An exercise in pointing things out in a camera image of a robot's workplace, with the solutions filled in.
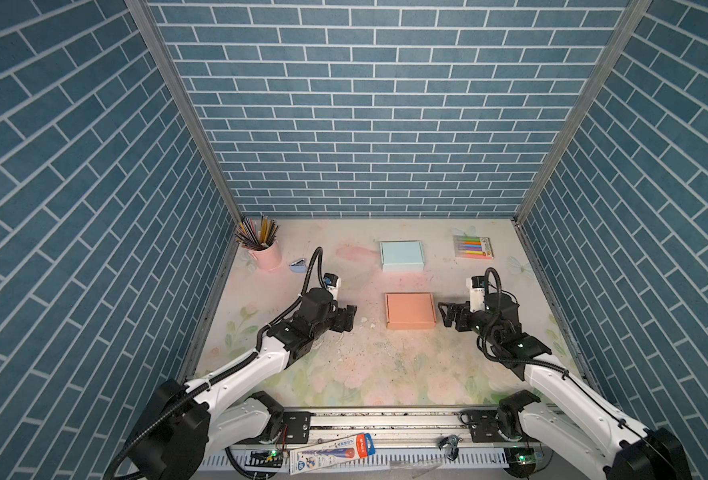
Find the pink paper box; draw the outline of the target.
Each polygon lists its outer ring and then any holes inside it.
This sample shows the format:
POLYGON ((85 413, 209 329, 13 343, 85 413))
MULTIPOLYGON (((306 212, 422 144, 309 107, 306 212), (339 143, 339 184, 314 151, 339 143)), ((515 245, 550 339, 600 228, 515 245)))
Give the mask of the pink paper box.
POLYGON ((387 293, 385 301, 387 328, 390 330, 429 330, 436 326, 431 293, 387 293))

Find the light teal paper box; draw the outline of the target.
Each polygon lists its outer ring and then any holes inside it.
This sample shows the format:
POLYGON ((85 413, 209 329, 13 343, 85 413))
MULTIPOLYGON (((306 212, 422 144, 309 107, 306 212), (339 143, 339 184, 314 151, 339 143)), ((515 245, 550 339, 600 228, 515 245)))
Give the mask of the light teal paper box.
POLYGON ((417 272, 425 267, 420 241, 383 241, 380 243, 380 253, 384 272, 417 272))

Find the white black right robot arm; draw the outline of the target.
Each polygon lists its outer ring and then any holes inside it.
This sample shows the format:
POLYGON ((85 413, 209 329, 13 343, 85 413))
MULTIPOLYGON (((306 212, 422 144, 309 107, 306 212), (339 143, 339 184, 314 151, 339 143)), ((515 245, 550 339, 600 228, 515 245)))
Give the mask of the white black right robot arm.
POLYGON ((527 389, 498 403, 496 425, 510 442, 538 441, 590 479, 689 479, 685 449, 665 428, 652 430, 572 374, 541 340, 526 333, 508 292, 475 289, 464 303, 437 306, 443 324, 473 332, 485 358, 527 389))

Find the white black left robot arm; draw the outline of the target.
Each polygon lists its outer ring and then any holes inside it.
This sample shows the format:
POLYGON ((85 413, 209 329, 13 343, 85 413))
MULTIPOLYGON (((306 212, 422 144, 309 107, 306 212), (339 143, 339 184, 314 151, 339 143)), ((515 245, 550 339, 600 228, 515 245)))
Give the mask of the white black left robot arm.
POLYGON ((329 289, 313 288, 262 327, 255 347, 238 359, 185 384, 164 382, 105 478, 117 478, 130 460, 137 468, 134 479, 189 479, 220 450, 243 440, 273 439, 284 409, 255 387, 303 358, 326 332, 351 331, 356 313, 356 306, 340 305, 329 289))

